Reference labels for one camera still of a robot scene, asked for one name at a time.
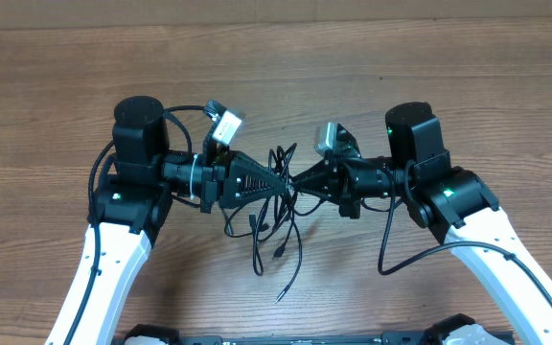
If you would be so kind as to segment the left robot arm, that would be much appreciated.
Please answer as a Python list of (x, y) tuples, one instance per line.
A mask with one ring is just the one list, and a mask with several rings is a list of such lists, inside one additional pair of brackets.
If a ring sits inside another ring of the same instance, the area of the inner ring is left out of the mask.
[(108, 344), (128, 293), (174, 202), (203, 213), (287, 191), (285, 177), (229, 145), (242, 114), (211, 100), (197, 107), (211, 127), (199, 153), (170, 148), (178, 107), (134, 96), (114, 108), (112, 140), (88, 181), (88, 228), (80, 263), (47, 341)]

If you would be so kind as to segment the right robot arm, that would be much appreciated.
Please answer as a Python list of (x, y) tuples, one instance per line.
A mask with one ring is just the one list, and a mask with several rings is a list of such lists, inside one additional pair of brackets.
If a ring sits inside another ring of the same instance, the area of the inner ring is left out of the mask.
[(341, 125), (319, 131), (324, 160), (292, 179), (293, 188), (338, 206), (357, 219), (367, 198), (386, 198), (388, 217), (401, 201), (409, 217), (430, 231), (436, 246), (399, 264), (377, 269), (383, 276), (443, 251), (450, 251), (478, 279), (520, 339), (552, 344), (552, 281), (518, 238), (498, 198), (472, 171), (451, 164), (440, 122), (423, 102), (399, 104), (385, 114), (390, 156), (364, 158), (356, 139)]

